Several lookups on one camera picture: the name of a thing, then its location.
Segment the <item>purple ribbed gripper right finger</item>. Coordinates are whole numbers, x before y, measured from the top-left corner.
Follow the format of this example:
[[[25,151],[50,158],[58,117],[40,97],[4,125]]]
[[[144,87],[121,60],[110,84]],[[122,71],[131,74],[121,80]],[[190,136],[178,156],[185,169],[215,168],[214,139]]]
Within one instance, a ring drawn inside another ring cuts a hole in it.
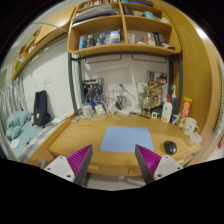
[[[161,156],[138,144],[135,145],[135,156],[144,182],[146,184],[154,182],[153,176],[159,165]]]

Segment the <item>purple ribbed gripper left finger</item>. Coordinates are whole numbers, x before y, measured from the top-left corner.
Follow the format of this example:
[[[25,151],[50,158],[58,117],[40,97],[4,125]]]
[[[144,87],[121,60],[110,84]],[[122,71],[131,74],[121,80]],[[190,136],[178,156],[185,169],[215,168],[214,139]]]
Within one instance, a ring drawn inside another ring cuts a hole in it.
[[[81,186],[83,184],[92,155],[92,145],[88,145],[67,157],[67,161],[75,175],[74,183],[76,185]]]

